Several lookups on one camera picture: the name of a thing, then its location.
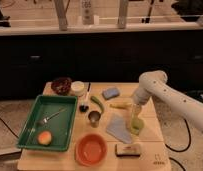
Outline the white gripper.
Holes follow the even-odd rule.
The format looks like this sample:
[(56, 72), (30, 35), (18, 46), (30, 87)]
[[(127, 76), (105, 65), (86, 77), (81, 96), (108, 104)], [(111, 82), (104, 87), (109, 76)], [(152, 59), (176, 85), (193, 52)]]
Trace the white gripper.
[(131, 121), (133, 119), (139, 118), (139, 114), (142, 110), (142, 108), (139, 105), (145, 105), (149, 101), (150, 97), (151, 95), (144, 89), (136, 89), (133, 92), (132, 99), (134, 103), (138, 105), (135, 104), (132, 105)]

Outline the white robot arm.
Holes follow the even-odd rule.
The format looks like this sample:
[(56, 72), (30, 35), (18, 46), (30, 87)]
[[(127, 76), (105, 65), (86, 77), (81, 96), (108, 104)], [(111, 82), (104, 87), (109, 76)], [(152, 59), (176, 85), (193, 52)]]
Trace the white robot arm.
[(135, 104), (145, 105), (155, 95), (169, 107), (178, 111), (203, 134), (203, 103), (169, 87), (167, 74), (162, 70), (144, 72), (132, 94)]

